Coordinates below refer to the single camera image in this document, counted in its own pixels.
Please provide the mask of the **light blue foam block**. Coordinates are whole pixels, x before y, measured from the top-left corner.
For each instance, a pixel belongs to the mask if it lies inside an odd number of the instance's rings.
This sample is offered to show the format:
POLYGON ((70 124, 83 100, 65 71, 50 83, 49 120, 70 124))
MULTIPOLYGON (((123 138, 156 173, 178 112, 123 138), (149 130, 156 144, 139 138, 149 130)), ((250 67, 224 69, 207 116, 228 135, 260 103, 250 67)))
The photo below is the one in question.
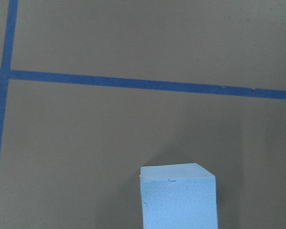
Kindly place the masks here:
POLYGON ((140 170, 145 229, 218 228, 215 176, 196 163, 140 170))

